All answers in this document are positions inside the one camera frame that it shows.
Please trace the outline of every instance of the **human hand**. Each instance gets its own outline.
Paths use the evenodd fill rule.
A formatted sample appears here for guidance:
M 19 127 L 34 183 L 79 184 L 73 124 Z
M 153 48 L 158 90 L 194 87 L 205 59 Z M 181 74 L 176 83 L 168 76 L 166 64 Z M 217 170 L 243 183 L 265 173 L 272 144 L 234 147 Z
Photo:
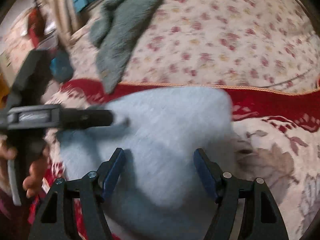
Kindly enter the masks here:
M 13 160 L 17 156 L 17 149 L 8 148 L 5 140 L 0 141 L 0 182 L 4 187 L 10 187 L 7 160 Z M 27 191 L 27 198 L 37 195 L 41 191 L 42 179 L 47 169 L 47 159 L 49 157 L 49 146 L 47 145 L 42 156 L 31 163 L 29 176 L 23 181 L 23 189 Z

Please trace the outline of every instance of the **blue object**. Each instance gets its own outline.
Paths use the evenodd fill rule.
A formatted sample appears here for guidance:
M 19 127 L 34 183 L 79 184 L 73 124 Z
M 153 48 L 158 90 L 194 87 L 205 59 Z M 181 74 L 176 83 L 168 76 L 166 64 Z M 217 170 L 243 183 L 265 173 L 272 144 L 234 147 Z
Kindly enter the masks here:
M 102 197 L 104 200 L 111 197 L 125 162 L 126 162 L 125 154 L 123 149 L 121 149 L 117 159 L 115 160 L 115 163 L 113 164 L 110 172 L 108 173 L 106 179 L 103 182 Z
M 58 49 L 56 57 L 51 61 L 51 73 L 58 83 L 70 80 L 73 76 L 73 68 L 66 51 Z
M 209 197 L 213 198 L 213 200 L 216 200 L 218 198 L 218 194 L 216 191 L 216 181 L 212 177 L 211 172 L 205 164 L 204 159 L 201 157 L 198 149 L 193 153 L 193 163 L 196 167 L 205 191 L 207 192 Z

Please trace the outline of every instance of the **blue gripper pad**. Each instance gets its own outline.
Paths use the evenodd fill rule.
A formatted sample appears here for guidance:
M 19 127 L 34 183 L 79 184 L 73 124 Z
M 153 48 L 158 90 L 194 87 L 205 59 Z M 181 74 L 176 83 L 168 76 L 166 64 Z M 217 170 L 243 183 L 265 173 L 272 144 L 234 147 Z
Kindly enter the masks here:
M 209 171 L 209 168 L 200 155 L 198 149 L 193 153 L 193 163 L 196 167 L 205 191 L 207 192 L 209 197 L 213 198 L 213 200 L 216 200 L 218 198 L 218 194 L 216 191 L 216 181 L 212 177 L 211 172 Z
M 106 179 L 103 182 L 102 197 L 104 200 L 111 197 L 113 190 L 116 187 L 118 178 L 123 170 L 123 166 L 125 162 L 126 162 L 126 157 L 123 149 L 121 149 L 117 159 L 115 160 L 112 168 L 110 169 Z

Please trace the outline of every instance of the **beige curtain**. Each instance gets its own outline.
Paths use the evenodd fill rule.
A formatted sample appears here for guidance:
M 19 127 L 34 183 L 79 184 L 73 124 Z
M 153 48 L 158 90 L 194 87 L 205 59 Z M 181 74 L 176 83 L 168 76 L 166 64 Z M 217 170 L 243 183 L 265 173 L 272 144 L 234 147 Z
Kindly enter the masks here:
M 50 7 L 62 44 L 66 48 L 72 46 L 71 36 L 83 26 L 79 16 L 75 12 L 73 1 L 40 0 L 40 2 Z

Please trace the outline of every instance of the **gray towel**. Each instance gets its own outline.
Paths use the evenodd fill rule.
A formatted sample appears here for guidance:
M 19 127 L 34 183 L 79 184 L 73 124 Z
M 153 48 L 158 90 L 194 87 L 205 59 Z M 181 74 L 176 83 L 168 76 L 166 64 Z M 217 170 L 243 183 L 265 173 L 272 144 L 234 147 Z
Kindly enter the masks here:
M 228 95 L 206 87 L 161 88 L 122 97 L 105 108 L 129 122 L 116 119 L 110 127 L 58 134 L 68 178 L 96 170 L 121 147 L 127 163 L 106 214 L 148 239 L 203 239 L 216 207 L 192 156 L 201 147 L 224 171 L 234 171 Z M 119 228 L 110 229 L 129 239 Z
M 106 0 L 90 40 L 99 47 L 96 64 L 103 87 L 111 93 L 121 80 L 138 38 L 162 0 Z

